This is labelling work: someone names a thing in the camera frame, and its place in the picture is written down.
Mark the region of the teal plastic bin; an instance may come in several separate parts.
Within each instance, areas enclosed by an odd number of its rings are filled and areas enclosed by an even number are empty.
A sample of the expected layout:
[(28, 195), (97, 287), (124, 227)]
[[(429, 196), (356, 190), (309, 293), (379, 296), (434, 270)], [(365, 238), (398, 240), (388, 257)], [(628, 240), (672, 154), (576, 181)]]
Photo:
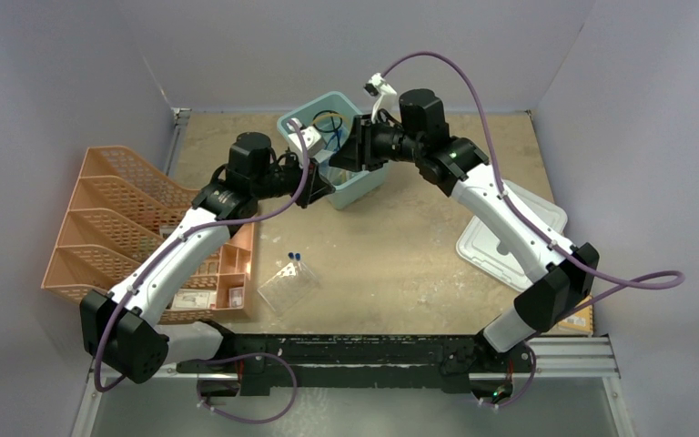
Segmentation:
[[(290, 118), (299, 119), (303, 125), (314, 126), (313, 120), (318, 115), (325, 113), (338, 113), (352, 119), (359, 115), (361, 111), (345, 95), (332, 91), (281, 116), (277, 122), (278, 131), (287, 141), (288, 130), (286, 122)], [(384, 183), (389, 172), (387, 166), (371, 172), (350, 172), (340, 168), (332, 168), (329, 165), (329, 158), (333, 154), (328, 152), (328, 141), (325, 138), (324, 140), (326, 147), (315, 159), (319, 163), (319, 172), (335, 187), (335, 192), (328, 196), (328, 201), (333, 208), (341, 210)]]

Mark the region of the white plastic bin lid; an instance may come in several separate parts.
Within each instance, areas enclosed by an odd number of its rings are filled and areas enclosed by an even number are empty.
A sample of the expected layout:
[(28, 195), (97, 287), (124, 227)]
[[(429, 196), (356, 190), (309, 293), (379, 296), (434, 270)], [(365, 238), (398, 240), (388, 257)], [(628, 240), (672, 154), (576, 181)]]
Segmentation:
[[(525, 213), (525, 216), (529, 217), (533, 213), (543, 221), (544, 225), (539, 225), (540, 229), (546, 228), (563, 234), (568, 222), (568, 215), (563, 208), (510, 180), (504, 179), (503, 183), (518, 197), (513, 203), (517, 207), (523, 203), (531, 211)], [(481, 269), (519, 293), (532, 285), (510, 249), (476, 217), (471, 219), (458, 238), (455, 249), (462, 259), (475, 268)]]

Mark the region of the blue safety glasses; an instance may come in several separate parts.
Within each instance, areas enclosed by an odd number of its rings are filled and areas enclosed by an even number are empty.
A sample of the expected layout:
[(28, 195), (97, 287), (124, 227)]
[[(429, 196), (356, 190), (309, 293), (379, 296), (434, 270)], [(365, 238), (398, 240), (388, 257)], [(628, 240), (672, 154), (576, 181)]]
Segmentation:
[(343, 146), (344, 138), (346, 134), (346, 130), (344, 128), (338, 127), (333, 131), (333, 134), (329, 138), (328, 144), (327, 144), (327, 150), (331, 154), (335, 154), (338, 152), (341, 147)]

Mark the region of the amber rubber tubing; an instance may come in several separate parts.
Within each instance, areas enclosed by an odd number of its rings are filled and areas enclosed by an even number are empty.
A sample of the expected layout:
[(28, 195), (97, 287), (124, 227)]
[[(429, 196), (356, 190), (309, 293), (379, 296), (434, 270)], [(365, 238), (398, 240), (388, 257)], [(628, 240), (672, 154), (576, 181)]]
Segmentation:
[(344, 128), (346, 130), (346, 136), (348, 130), (350, 129), (350, 122), (350, 118), (347, 118), (341, 114), (325, 113), (318, 115), (313, 120), (313, 125), (317, 128), (320, 134), (322, 134), (324, 138), (327, 141), (329, 141), (329, 138), (333, 134), (333, 131), (338, 127)]

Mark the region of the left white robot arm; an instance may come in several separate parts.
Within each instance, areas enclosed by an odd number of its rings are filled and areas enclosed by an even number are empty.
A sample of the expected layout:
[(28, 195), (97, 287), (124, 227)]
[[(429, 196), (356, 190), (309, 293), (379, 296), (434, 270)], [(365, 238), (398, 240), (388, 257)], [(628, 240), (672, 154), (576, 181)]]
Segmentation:
[(238, 135), (228, 163), (215, 170), (192, 200), (176, 229), (137, 269), (110, 291), (89, 292), (80, 304), (83, 342), (93, 357), (94, 384), (105, 366), (121, 380), (142, 383), (164, 364), (199, 359), (213, 372), (229, 369), (235, 348), (207, 321), (160, 328), (159, 321), (176, 294), (214, 252), (248, 224), (265, 220), (258, 214), (262, 199), (288, 197), (279, 208), (301, 208), (333, 193), (319, 173), (315, 134), (296, 127), (289, 149), (275, 155), (268, 136)]

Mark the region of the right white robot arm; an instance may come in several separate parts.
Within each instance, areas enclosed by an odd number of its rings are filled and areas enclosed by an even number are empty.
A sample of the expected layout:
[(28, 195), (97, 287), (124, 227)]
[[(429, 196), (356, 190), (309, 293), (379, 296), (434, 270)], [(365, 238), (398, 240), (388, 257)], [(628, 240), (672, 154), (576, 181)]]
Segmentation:
[(399, 99), (400, 122), (356, 116), (351, 132), (329, 160), (334, 168), (374, 171), (388, 161), (410, 162), (420, 175), (473, 213), (509, 250), (532, 285), (512, 307), (478, 334), (474, 357), (485, 370), (506, 363), (511, 349), (546, 332), (591, 291), (589, 269), (599, 261), (589, 243), (576, 246), (500, 188), (487, 156), (465, 137), (451, 134), (442, 101), (433, 91), (407, 91)]

